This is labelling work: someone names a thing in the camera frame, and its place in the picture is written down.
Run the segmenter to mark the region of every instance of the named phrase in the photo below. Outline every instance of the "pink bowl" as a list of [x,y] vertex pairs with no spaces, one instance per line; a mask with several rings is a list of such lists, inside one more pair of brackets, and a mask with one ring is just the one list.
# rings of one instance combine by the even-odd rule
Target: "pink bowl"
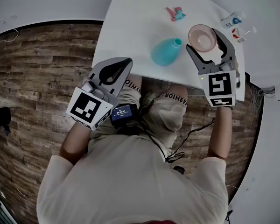
[[189,31],[188,38],[191,46],[201,52],[212,50],[217,43],[214,30],[203,24],[193,26]]

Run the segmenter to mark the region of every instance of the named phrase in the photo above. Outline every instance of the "blue bottle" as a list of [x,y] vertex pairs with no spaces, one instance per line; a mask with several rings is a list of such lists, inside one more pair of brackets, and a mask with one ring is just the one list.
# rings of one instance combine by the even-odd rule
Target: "blue bottle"
[[182,41],[179,38],[167,39],[157,44],[152,53],[152,60],[161,66],[167,66],[174,62],[181,52]]

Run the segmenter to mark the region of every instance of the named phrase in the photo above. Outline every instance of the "person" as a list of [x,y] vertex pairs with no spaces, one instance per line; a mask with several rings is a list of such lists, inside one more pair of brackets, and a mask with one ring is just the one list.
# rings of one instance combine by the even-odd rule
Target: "person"
[[[140,107],[141,81],[128,77],[120,103]],[[170,154],[187,97],[187,89],[178,84],[160,96],[149,92],[144,97],[144,128],[161,149],[139,123],[139,133],[128,135],[109,119],[96,131],[75,123],[41,183],[39,223],[222,224],[228,207],[225,160],[231,146],[231,109],[217,108],[207,157],[189,179],[164,162],[162,152]]]

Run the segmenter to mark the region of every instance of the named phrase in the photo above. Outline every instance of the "white wall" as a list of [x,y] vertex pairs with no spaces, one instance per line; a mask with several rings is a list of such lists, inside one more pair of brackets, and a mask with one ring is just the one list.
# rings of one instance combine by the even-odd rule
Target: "white wall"
[[280,224],[280,102],[265,98],[258,142],[230,204],[232,224]]
[[111,0],[0,0],[0,33],[44,21],[104,20]]
[[244,11],[248,18],[243,28],[257,28],[244,43],[245,70],[253,83],[260,87],[280,83],[280,0],[212,1],[230,13]]

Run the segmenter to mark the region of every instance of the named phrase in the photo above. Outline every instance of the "wire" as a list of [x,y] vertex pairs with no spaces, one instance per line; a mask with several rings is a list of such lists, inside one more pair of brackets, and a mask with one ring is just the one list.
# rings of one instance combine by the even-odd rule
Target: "wire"
[[[18,189],[17,189],[17,190],[18,190]],[[21,193],[20,190],[18,190],[18,192]],[[22,193],[21,193],[21,194],[22,194]],[[22,195],[25,196],[24,194],[22,194]]]
[[234,187],[235,189],[239,189],[239,188],[237,188],[235,186],[232,186],[232,185],[226,185],[226,187]]
[[203,130],[204,128],[206,128],[206,127],[212,125],[214,122],[215,122],[215,118],[213,118],[213,120],[212,120],[210,123],[208,123],[207,125],[204,125],[204,126],[202,126],[202,127],[200,127],[200,128],[191,130],[191,131],[188,133],[187,137],[183,140],[182,144],[178,147],[178,149],[177,149],[175,152],[173,152],[170,156],[168,156],[166,161],[169,162],[169,163],[172,163],[172,162],[175,162],[176,160],[179,160],[180,158],[184,157],[184,156],[185,156],[185,155],[184,155],[184,154],[185,154],[184,152],[180,152],[180,153],[177,153],[177,154],[176,154],[176,152],[177,152],[177,151],[183,146],[183,144],[188,140],[190,134],[193,133],[193,132],[196,132],[196,131]]
[[255,111],[260,109],[264,96],[268,98],[274,97],[275,88],[258,89],[255,86],[249,86],[247,84],[246,86],[250,88],[251,104]]
[[13,40],[11,40],[11,41],[7,41],[7,40],[4,40],[4,39],[3,39],[3,40],[0,41],[0,43],[1,43],[1,42],[6,42],[6,43],[8,43],[8,42],[13,42],[15,39],[17,39],[17,37],[18,37],[18,35],[19,35],[19,32],[18,32],[16,29],[14,29],[14,28],[13,28],[13,30],[15,30],[15,31],[17,32],[17,36],[16,36]]
[[162,152],[162,154],[163,154],[163,156],[164,156],[165,162],[168,162],[168,163],[173,163],[173,162],[175,162],[176,160],[179,160],[179,159],[181,159],[181,158],[183,158],[183,157],[185,156],[185,153],[184,153],[184,152],[180,152],[180,153],[176,153],[176,152],[177,152],[177,151],[181,148],[181,146],[183,146],[183,144],[188,140],[188,138],[189,138],[189,136],[190,136],[191,133],[196,132],[196,131],[203,130],[204,128],[206,128],[206,127],[212,125],[212,124],[215,122],[215,118],[213,118],[213,120],[212,120],[210,123],[208,123],[207,125],[204,125],[204,126],[202,126],[202,127],[200,127],[200,128],[191,130],[191,131],[188,133],[187,137],[183,140],[182,144],[181,144],[171,155],[169,155],[168,157],[166,157],[165,154],[164,154],[164,152],[163,152],[163,150],[162,150],[162,148],[160,147],[160,145],[158,145],[158,144],[153,140],[153,138],[151,137],[151,135],[148,133],[148,131],[146,130],[146,128],[145,128],[145,127],[143,126],[143,124],[141,123],[141,120],[140,120],[140,119],[143,120],[143,119],[139,116],[138,119],[137,119],[137,121],[139,122],[139,124],[141,125],[141,127],[143,128],[143,130],[145,131],[145,133],[146,133],[146,134],[149,136],[149,138],[152,140],[152,142],[161,150],[161,152]]
[[152,140],[152,142],[160,149],[160,151],[162,152],[162,154],[163,154],[163,156],[164,156],[164,159],[165,159],[165,161],[166,161],[166,156],[165,156],[165,154],[164,154],[162,148],[161,148],[160,145],[158,145],[158,144],[154,141],[154,139],[150,136],[150,134],[148,133],[148,131],[146,130],[146,128],[142,125],[140,119],[143,120],[142,117],[139,116],[138,119],[137,119],[137,121],[139,122],[139,124],[141,125],[141,127],[143,128],[143,130],[145,131],[145,133],[146,133],[146,134],[149,136],[149,138]]

